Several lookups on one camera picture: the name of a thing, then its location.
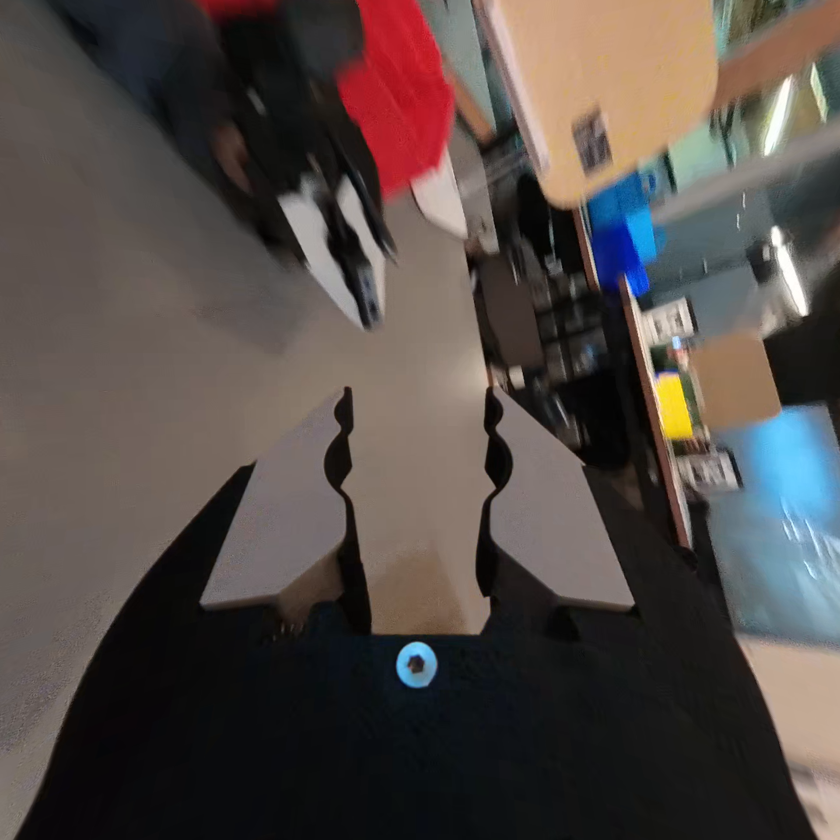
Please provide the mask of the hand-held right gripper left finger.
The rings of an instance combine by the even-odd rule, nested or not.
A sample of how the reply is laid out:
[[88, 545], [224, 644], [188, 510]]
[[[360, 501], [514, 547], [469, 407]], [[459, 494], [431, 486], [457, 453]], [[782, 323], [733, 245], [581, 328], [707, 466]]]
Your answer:
[[343, 483], [353, 464], [353, 394], [312, 409], [254, 463], [200, 598], [207, 611], [274, 608], [302, 625], [337, 602], [351, 627], [371, 626], [354, 506]]

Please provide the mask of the black box under table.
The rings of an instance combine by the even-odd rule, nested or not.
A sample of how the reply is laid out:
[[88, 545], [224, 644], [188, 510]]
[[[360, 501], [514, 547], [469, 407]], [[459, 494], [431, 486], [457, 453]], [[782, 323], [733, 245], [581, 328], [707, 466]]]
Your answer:
[[474, 303], [482, 342], [491, 359], [506, 368], [544, 368], [531, 292], [517, 280], [507, 257], [486, 255], [474, 266]]

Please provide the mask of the framed marker tag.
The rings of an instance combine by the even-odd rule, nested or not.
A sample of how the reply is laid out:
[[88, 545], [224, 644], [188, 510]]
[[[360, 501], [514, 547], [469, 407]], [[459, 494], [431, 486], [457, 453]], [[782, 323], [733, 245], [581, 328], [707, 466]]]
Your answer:
[[639, 323], [650, 348], [664, 346], [674, 340], [688, 340], [697, 333], [694, 309], [687, 297], [641, 311]]
[[676, 465], [684, 486], [700, 494], [731, 492], [743, 487], [737, 461], [729, 448], [678, 456]]

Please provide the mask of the small yellow bin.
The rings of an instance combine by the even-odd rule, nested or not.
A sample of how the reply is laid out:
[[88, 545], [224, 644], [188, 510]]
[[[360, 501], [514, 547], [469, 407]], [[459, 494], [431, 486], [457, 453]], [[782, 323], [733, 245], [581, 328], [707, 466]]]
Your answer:
[[694, 435], [683, 383], [678, 373], [668, 371], [656, 374], [654, 380], [658, 418], [668, 440], [687, 440]]

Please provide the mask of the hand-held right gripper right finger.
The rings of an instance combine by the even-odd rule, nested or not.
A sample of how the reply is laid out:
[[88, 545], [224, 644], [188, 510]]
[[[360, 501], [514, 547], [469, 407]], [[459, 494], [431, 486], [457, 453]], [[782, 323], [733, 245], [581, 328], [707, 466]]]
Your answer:
[[626, 613], [634, 606], [584, 463], [504, 391], [486, 390], [485, 470], [493, 490], [480, 515], [476, 579], [501, 598], [517, 566], [561, 602]]

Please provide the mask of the long brown-edged table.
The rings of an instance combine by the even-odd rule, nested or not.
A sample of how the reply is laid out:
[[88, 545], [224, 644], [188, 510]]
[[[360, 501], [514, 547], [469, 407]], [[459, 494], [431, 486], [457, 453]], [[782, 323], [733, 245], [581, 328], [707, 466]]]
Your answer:
[[650, 352], [627, 279], [608, 291], [603, 323], [631, 440], [632, 464], [644, 509], [656, 528], [683, 550], [694, 547], [690, 510], [673, 448], [664, 434]]

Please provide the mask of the blue storage bin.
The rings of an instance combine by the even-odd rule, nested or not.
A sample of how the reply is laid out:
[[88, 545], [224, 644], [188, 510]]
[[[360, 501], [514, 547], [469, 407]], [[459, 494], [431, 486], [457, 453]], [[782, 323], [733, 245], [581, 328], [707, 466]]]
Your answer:
[[625, 279], [634, 298], [648, 292], [646, 267], [658, 252], [649, 207], [656, 186], [655, 174], [634, 172], [589, 200], [591, 251], [602, 289], [618, 292]]

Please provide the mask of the wooden stand board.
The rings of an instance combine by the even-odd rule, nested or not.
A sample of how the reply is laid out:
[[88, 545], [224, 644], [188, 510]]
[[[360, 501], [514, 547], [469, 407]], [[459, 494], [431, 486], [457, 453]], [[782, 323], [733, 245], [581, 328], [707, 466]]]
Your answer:
[[[542, 194], [577, 207], [708, 115], [712, 2], [474, 2]], [[572, 124], [600, 109], [613, 163], [583, 174]]]

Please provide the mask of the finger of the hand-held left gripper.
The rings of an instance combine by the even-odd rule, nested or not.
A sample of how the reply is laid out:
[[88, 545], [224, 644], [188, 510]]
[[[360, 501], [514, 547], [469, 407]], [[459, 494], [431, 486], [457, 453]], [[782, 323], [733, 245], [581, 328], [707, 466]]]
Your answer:
[[336, 256], [343, 237], [337, 202], [319, 205], [302, 192], [279, 194], [279, 208], [302, 253], [302, 263], [333, 303], [356, 327], [368, 329], [368, 312], [357, 311]]
[[358, 312], [385, 311], [388, 230], [375, 202], [355, 175], [344, 175], [335, 193], [343, 225], [336, 261]]

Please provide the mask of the red storage bin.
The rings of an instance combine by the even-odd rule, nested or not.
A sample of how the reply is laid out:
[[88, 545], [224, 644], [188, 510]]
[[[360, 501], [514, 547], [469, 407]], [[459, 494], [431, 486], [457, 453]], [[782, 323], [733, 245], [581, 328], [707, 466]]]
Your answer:
[[455, 119], [455, 94], [414, 1], [198, 1], [219, 28], [302, 11], [317, 30], [347, 35], [348, 48], [316, 47], [338, 63], [339, 96], [371, 153], [380, 199], [404, 193], [435, 170]]

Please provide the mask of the white stand base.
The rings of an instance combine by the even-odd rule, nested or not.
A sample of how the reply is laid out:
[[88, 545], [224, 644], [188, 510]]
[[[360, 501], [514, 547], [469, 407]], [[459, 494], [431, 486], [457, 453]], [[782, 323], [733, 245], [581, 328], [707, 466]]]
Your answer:
[[435, 167], [412, 180], [411, 191], [418, 210], [430, 224], [466, 242], [466, 214], [448, 148], [444, 148]]

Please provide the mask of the black wall panel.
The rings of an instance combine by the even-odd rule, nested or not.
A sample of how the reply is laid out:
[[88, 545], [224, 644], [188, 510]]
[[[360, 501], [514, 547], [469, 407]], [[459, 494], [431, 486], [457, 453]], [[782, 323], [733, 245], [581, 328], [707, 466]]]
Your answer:
[[812, 312], [764, 342], [783, 406], [839, 398], [839, 266], [818, 286]]

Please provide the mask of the black label sticker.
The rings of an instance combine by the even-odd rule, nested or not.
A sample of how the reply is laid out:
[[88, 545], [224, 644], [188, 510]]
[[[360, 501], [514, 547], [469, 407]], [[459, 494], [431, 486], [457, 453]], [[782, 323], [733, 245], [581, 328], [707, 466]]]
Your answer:
[[591, 176], [613, 163], [606, 121], [599, 108], [572, 124], [572, 138], [584, 175]]

